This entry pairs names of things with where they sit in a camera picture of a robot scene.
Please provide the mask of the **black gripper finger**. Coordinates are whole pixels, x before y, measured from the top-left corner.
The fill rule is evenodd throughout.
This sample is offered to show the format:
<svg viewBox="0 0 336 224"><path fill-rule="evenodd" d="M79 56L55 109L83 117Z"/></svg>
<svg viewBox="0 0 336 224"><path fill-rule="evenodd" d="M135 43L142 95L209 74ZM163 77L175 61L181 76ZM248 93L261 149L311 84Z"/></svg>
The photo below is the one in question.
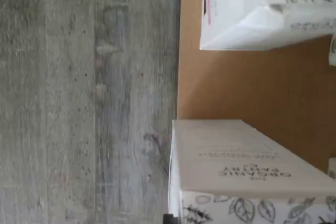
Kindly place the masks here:
<svg viewBox="0 0 336 224"><path fill-rule="evenodd" d="M173 214L163 214L163 224L180 224L180 218Z"/></svg>

